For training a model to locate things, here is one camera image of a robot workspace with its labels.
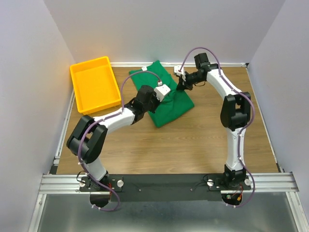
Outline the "green t shirt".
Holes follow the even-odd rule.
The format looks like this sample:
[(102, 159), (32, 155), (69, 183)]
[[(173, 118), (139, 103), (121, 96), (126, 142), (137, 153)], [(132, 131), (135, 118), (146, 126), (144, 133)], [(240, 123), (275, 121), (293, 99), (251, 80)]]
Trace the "green t shirt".
[[(155, 93), (158, 79), (148, 72), (157, 74), (162, 83), (170, 89), (169, 94), (164, 97), (162, 102), (157, 99), (157, 93)], [(176, 89), (176, 82), (158, 60), (148, 66), (147, 70), (134, 75), (131, 79), (138, 93), (129, 103), (125, 104), (125, 108), (134, 113), (134, 123), (140, 121), (148, 112), (155, 126), (160, 128), (176, 120), (195, 106), (184, 91)]]

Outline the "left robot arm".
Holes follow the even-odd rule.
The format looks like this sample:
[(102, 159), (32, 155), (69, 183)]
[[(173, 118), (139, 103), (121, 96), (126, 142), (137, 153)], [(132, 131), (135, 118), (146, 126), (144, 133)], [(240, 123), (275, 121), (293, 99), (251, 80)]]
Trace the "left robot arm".
[(143, 85), (136, 97), (119, 110), (96, 118), (89, 115), (80, 118), (66, 146), (78, 157), (79, 165), (88, 174), (95, 190), (101, 191), (108, 186), (108, 171), (99, 159), (106, 136), (135, 124), (146, 112), (154, 113), (168, 93), (169, 88), (163, 84), (155, 88)]

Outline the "yellow plastic tray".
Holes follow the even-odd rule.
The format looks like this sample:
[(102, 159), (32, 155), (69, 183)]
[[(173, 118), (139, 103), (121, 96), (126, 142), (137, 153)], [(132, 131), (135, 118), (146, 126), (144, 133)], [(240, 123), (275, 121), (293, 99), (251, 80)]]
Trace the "yellow plastic tray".
[(73, 64), (70, 74), (79, 113), (88, 115), (120, 105), (120, 90), (107, 56)]

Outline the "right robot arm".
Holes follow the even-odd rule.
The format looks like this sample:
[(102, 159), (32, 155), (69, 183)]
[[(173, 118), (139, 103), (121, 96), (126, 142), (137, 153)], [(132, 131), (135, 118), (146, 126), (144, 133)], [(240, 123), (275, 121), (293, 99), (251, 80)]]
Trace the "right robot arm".
[(227, 160), (220, 183), (227, 189), (234, 189), (246, 179), (244, 135), (254, 119), (251, 95), (236, 88), (225, 76), (220, 62), (210, 63), (206, 53), (194, 59), (196, 72), (186, 72), (184, 64), (174, 66), (174, 74), (179, 78), (177, 90), (192, 90), (194, 85), (208, 82), (223, 99), (220, 120), (227, 132)]

